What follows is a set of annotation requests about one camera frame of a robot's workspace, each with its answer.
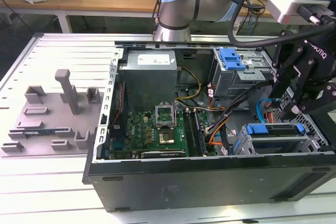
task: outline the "green circuit board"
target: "green circuit board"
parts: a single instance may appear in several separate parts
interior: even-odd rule
[[[198,118],[203,128],[208,126],[206,113],[199,113]],[[170,111],[159,113],[159,121],[169,121],[171,119]],[[169,127],[158,129],[155,111],[131,111],[128,114],[127,134],[123,147],[116,151],[111,146],[110,153],[114,154],[114,158],[120,159],[126,155],[130,158],[130,152],[143,151],[184,151],[188,156],[182,111],[176,112],[176,122],[174,124],[176,124],[174,129]]]

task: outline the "sticker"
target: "sticker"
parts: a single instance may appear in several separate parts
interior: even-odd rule
[[[138,65],[170,65],[169,55],[138,55]]]
[[[208,90],[208,94],[209,94],[209,97],[214,97],[214,90],[213,89],[209,89]]]
[[[252,60],[242,60],[241,61],[244,65],[253,65]]]
[[[38,135],[37,131],[24,132],[26,135]]]
[[[228,151],[227,151],[227,149],[224,146],[222,146],[222,148],[220,149],[220,151],[223,153],[224,156],[227,156]]]
[[[230,131],[230,134],[227,134],[227,136],[237,136],[236,131],[235,130]]]

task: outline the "ram slot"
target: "ram slot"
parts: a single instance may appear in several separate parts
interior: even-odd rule
[[[183,121],[184,121],[184,131],[188,145],[189,157],[201,156],[201,146],[195,131],[194,117],[188,113],[183,112]]]

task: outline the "metal frame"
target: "metal frame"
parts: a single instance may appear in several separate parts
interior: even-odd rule
[[[69,16],[99,16],[99,17],[135,17],[150,18],[152,13],[144,12],[117,12],[110,10],[59,10],[59,9],[32,9],[32,8],[13,8],[18,14],[45,14],[56,15],[58,17],[63,33],[72,33]],[[0,13],[8,13],[7,7],[0,7]],[[245,16],[238,16],[234,25],[234,35],[237,34],[240,23],[243,22]],[[260,17],[260,22],[276,22],[272,17]]]

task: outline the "white table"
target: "white table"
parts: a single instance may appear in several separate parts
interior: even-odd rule
[[[45,34],[33,38],[0,82],[0,142],[25,103],[28,85],[60,92],[57,68],[71,71],[77,91],[102,87],[115,40],[150,40],[148,35]],[[227,41],[224,36],[193,36]],[[105,212],[91,185],[83,185],[85,155],[0,158],[0,223],[336,223],[336,179],[298,202],[137,212]]]

